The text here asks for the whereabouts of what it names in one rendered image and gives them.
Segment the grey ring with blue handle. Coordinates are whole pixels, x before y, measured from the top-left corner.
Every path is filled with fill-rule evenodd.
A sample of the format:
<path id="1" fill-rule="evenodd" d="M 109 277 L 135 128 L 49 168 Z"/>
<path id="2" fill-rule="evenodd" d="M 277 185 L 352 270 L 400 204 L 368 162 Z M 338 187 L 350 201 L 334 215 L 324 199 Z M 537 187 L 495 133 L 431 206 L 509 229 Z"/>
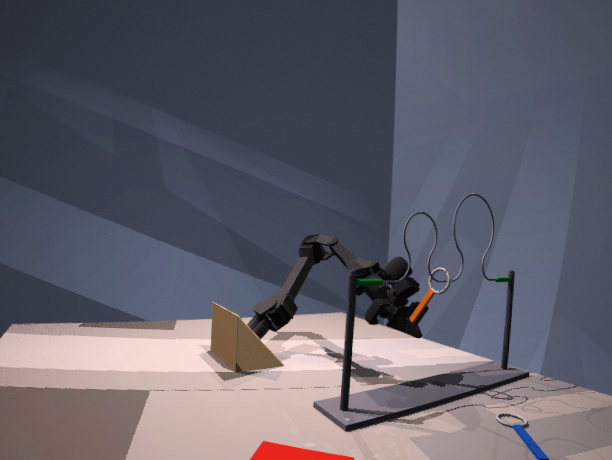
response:
<path id="1" fill-rule="evenodd" d="M 511 416 L 511 417 L 514 416 L 516 418 L 523 420 L 524 423 L 520 425 L 506 423 L 505 421 L 502 421 L 499 418 L 502 415 Z M 517 434 L 520 436 L 520 438 L 523 440 L 523 442 L 526 444 L 526 446 L 529 448 L 532 454 L 534 454 L 537 460 L 549 460 L 548 456 L 546 456 L 545 453 L 539 448 L 537 443 L 534 442 L 534 439 L 532 439 L 531 436 L 528 434 L 528 432 L 524 430 L 525 429 L 524 427 L 526 427 L 528 424 L 528 421 L 525 419 L 525 417 L 521 417 L 518 414 L 515 415 L 513 413 L 507 412 L 507 413 L 498 413 L 495 419 L 497 419 L 497 421 L 499 423 L 502 423 L 504 426 L 509 426 L 509 427 L 514 428 L 515 432 L 517 432 Z"/>

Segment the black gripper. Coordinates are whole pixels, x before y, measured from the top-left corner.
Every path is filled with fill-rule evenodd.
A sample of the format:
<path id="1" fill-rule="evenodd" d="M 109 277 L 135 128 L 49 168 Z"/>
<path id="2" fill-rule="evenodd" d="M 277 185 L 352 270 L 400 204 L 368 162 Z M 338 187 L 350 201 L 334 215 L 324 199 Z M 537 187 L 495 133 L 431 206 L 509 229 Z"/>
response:
<path id="1" fill-rule="evenodd" d="M 409 318 L 420 303 L 414 302 L 411 303 L 409 307 L 405 307 L 404 303 L 406 303 L 406 301 L 398 297 L 395 302 L 392 302 L 384 291 L 384 287 L 390 288 L 389 285 L 382 285 L 372 294 L 371 299 L 373 302 L 365 313 L 365 320 L 367 323 L 369 325 L 378 325 L 379 321 L 377 320 L 377 317 L 380 315 L 380 318 L 389 320 L 387 323 L 388 327 L 401 331 L 407 335 L 411 335 L 415 338 L 421 338 L 422 333 L 417 324 L 428 310 L 428 306 L 425 306 L 421 312 L 421 315 L 413 324 Z"/>

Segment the orange bar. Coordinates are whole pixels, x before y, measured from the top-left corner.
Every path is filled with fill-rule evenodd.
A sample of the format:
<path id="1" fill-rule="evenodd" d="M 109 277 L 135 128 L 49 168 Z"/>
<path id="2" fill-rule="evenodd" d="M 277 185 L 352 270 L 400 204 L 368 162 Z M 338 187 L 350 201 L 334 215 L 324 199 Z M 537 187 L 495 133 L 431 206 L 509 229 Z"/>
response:
<path id="1" fill-rule="evenodd" d="M 427 303 L 430 301 L 430 299 L 435 295 L 435 294 L 441 294 L 443 292 L 446 292 L 446 290 L 449 288 L 450 286 L 450 273 L 445 269 L 445 268 L 436 268 L 433 272 L 432 275 L 437 272 L 438 270 L 442 270 L 445 273 L 447 273 L 448 276 L 448 285 L 445 288 L 445 290 L 441 291 L 441 292 L 437 292 L 432 288 L 432 277 L 430 275 L 430 279 L 429 279 L 429 285 L 430 285 L 430 290 L 428 291 L 428 293 L 426 294 L 426 296 L 424 297 L 424 299 L 421 301 L 421 303 L 419 304 L 419 306 L 417 306 L 417 308 L 415 309 L 415 311 L 412 313 L 412 315 L 410 316 L 410 320 L 412 321 L 412 323 L 414 324 L 416 322 L 416 320 L 419 318 L 419 316 L 421 315 L 422 310 L 425 308 L 425 306 L 427 305 Z"/>

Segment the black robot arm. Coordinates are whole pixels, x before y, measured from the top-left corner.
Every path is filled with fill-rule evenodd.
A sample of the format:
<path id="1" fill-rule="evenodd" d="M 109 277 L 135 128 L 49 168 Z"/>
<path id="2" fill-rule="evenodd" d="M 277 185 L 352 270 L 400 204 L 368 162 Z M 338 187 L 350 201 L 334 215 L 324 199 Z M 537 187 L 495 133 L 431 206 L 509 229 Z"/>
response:
<path id="1" fill-rule="evenodd" d="M 331 250 L 325 252 L 321 244 L 329 246 Z M 328 260 L 331 256 L 335 255 L 349 272 L 352 269 L 357 271 L 357 280 L 396 281 L 406 274 L 409 267 L 409 264 L 402 257 L 394 257 L 387 264 L 380 267 L 378 261 L 365 261 L 360 257 L 355 257 L 338 237 L 328 237 L 321 234 L 309 235 L 303 239 L 299 248 L 299 259 L 280 292 L 272 295 L 267 301 L 264 300 L 254 304 L 253 310 L 257 314 L 247 326 L 262 339 L 268 330 L 276 332 L 288 324 L 291 318 L 293 319 L 294 313 L 298 308 L 294 300 L 312 266 L 321 260 Z M 392 302 L 402 298 L 406 301 L 404 305 L 407 305 L 409 302 L 407 298 L 420 290 L 419 283 L 409 277 L 412 272 L 413 270 L 410 268 L 409 273 L 402 281 L 388 283 L 392 285 L 390 288 L 384 287 L 384 291 Z M 357 295 L 359 296 L 366 292 L 371 299 L 373 292 L 378 287 L 388 284 L 357 286 Z"/>

